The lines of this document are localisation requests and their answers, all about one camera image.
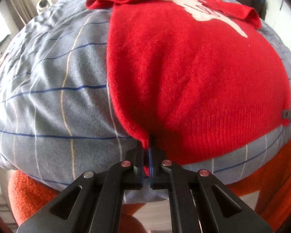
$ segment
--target bed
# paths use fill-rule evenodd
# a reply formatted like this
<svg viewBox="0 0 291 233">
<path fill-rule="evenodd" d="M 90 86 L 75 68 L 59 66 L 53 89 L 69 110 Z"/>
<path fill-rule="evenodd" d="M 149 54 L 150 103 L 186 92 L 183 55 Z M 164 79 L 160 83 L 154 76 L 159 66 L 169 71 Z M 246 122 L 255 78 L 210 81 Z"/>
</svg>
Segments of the bed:
<svg viewBox="0 0 291 233">
<path fill-rule="evenodd" d="M 106 78 L 112 10 L 86 0 L 58 0 L 12 40 L 0 67 L 0 166 L 20 169 L 63 190 L 87 170 L 105 171 L 137 146 L 114 114 Z M 291 52 L 264 22 L 259 30 L 286 68 Z M 223 183 L 249 176 L 291 139 L 291 124 L 229 154 L 184 166 L 209 169 Z M 165 191 L 125 193 L 124 202 L 168 197 Z"/>
</svg>

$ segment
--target triangular cutout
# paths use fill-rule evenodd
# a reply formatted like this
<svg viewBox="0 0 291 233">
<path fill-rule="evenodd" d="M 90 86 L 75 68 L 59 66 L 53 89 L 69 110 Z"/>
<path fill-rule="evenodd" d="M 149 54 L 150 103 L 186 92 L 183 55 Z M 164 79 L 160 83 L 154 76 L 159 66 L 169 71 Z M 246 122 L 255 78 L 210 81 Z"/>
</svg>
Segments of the triangular cutout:
<svg viewBox="0 0 291 233">
<path fill-rule="evenodd" d="M 230 218 L 241 212 L 241 208 L 221 188 L 217 185 L 211 188 L 225 218 Z"/>
<path fill-rule="evenodd" d="M 78 186 L 73 189 L 66 197 L 64 197 L 60 202 L 56 203 L 50 208 L 50 213 L 60 217 L 61 219 L 67 220 L 72 211 L 73 205 L 77 200 L 81 187 Z"/>
</svg>

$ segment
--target white applique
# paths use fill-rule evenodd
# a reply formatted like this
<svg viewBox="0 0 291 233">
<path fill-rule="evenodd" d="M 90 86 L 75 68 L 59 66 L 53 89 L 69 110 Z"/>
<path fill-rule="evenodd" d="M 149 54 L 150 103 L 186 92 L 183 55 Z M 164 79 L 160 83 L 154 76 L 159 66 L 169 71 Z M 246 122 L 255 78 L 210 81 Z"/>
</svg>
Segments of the white applique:
<svg viewBox="0 0 291 233">
<path fill-rule="evenodd" d="M 218 19 L 229 26 L 233 27 L 241 36 L 248 38 L 247 34 L 232 20 L 230 20 L 227 16 L 222 15 L 220 12 L 212 10 L 206 6 L 204 6 L 201 2 L 207 3 L 203 0 L 164 0 L 164 1 L 173 1 L 175 4 L 182 6 L 185 11 L 190 13 L 192 17 L 197 21 L 209 21 L 211 19 Z"/>
</svg>

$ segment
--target metal rivet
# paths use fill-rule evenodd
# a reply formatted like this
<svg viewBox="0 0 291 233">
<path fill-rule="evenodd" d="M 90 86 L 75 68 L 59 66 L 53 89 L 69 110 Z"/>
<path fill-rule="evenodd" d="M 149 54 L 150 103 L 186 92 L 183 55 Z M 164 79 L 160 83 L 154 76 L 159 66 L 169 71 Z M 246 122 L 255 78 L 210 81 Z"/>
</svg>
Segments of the metal rivet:
<svg viewBox="0 0 291 233">
<path fill-rule="evenodd" d="M 206 169 L 202 169 L 199 171 L 199 174 L 203 177 L 207 177 L 209 175 L 209 171 Z"/>
<path fill-rule="evenodd" d="M 89 178 L 92 178 L 94 176 L 94 173 L 92 171 L 86 171 L 84 173 L 84 177 L 89 179 Z"/>
<path fill-rule="evenodd" d="M 163 164 L 163 166 L 171 166 L 172 162 L 170 160 L 166 159 L 166 160 L 163 160 L 162 164 Z"/>
<path fill-rule="evenodd" d="M 124 161 L 122 161 L 122 163 L 121 163 L 121 166 L 123 166 L 123 167 L 129 167 L 130 165 L 131 165 L 131 162 L 128 161 L 128 160 L 124 160 Z"/>
</svg>

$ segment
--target curtain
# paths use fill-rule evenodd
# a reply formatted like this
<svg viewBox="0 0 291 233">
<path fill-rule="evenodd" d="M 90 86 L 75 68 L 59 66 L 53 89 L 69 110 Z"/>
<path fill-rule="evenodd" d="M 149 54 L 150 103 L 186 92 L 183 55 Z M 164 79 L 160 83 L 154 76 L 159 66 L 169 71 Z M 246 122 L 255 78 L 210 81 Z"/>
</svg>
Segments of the curtain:
<svg viewBox="0 0 291 233">
<path fill-rule="evenodd" d="M 6 2 L 19 30 L 38 15 L 31 0 L 6 0 Z"/>
</svg>

